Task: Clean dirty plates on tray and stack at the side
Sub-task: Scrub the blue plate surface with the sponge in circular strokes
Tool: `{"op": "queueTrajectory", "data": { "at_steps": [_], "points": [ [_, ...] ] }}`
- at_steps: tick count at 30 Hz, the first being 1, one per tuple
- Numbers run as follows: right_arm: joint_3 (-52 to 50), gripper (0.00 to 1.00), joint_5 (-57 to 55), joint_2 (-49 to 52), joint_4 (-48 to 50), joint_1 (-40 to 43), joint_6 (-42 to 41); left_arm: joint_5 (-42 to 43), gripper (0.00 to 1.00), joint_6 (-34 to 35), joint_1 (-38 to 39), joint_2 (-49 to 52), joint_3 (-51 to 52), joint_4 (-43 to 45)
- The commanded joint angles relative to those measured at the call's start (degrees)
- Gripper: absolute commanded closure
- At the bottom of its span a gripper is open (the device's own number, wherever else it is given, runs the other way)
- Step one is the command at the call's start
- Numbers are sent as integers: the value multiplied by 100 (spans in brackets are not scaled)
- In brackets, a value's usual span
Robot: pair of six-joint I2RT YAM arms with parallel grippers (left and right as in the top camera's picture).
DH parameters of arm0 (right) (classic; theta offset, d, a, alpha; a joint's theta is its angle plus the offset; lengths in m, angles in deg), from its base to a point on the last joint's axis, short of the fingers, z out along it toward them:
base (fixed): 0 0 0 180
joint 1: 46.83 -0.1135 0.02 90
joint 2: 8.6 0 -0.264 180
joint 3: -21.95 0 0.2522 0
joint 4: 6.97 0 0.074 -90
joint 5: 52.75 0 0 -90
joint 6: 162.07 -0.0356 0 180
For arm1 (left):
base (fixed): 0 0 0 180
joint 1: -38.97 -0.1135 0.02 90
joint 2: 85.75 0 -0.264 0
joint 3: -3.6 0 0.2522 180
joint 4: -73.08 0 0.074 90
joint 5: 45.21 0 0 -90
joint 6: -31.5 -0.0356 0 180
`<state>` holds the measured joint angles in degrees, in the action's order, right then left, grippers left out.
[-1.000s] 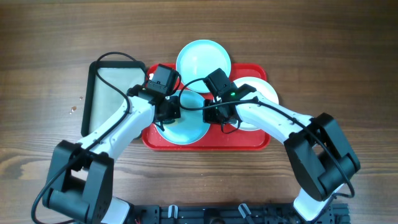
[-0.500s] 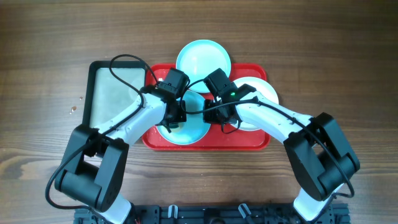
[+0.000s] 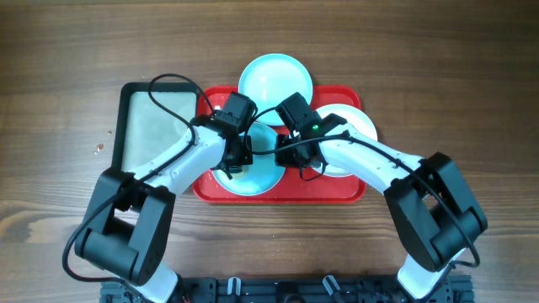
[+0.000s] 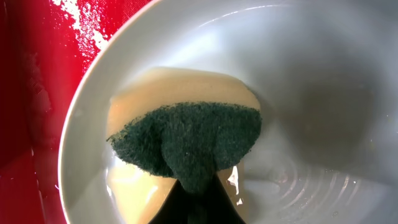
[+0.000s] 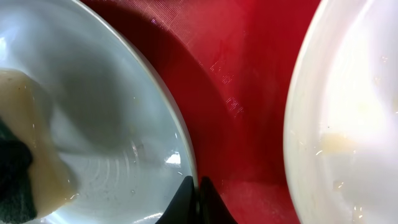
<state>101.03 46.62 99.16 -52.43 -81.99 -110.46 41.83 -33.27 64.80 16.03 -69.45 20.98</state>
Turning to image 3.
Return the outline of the light blue plate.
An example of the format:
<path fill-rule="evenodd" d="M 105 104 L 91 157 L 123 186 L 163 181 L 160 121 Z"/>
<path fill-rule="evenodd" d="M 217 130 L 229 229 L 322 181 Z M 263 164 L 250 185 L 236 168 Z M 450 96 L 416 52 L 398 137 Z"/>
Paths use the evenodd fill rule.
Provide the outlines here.
<path fill-rule="evenodd" d="M 296 58 L 274 53 L 260 56 L 247 65 L 239 78 L 237 91 L 253 100 L 261 112 L 277 106 L 294 93 L 311 103 L 313 82 Z"/>
<path fill-rule="evenodd" d="M 277 133 L 267 125 L 255 122 L 248 135 L 252 149 L 262 152 L 275 148 Z M 233 173 L 229 179 L 222 170 L 212 172 L 216 181 L 228 192 L 240 196 L 255 196 L 272 189 L 283 177 L 285 168 L 277 166 L 275 155 L 253 155 L 253 164 L 243 166 L 241 173 Z"/>

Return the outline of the green yellow sponge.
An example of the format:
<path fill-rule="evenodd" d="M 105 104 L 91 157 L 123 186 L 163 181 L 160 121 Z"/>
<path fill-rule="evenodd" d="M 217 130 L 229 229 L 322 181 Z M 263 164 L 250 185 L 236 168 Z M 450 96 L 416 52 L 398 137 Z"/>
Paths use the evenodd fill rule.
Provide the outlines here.
<path fill-rule="evenodd" d="M 244 178 L 248 174 L 247 167 L 231 167 L 228 169 L 226 175 L 229 179 Z"/>

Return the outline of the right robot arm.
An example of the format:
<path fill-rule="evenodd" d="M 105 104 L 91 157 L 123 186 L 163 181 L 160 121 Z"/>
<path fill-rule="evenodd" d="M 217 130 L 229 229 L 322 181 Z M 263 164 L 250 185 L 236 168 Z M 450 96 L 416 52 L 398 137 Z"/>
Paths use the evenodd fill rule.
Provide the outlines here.
<path fill-rule="evenodd" d="M 321 117 L 294 93 L 275 109 L 290 135 L 275 145 L 280 166 L 338 167 L 381 193 L 398 237 L 408 253 L 399 269 L 400 286 L 415 300 L 425 300 L 452 268 L 480 264 L 473 243 L 488 220 L 458 166 L 446 154 L 423 158 L 372 140 L 344 117 Z"/>

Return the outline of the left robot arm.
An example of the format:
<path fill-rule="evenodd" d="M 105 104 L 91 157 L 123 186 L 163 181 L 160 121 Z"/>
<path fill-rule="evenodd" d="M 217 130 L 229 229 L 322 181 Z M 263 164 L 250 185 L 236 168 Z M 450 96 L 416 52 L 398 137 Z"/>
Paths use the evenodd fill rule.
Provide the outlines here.
<path fill-rule="evenodd" d="M 163 261 L 175 199 L 208 170 L 231 178 L 252 164 L 244 131 L 255 110 L 254 101 L 231 93 L 222 109 L 192 119 L 186 134 L 150 162 L 105 170 L 67 249 L 143 300 L 168 302 L 180 281 Z"/>

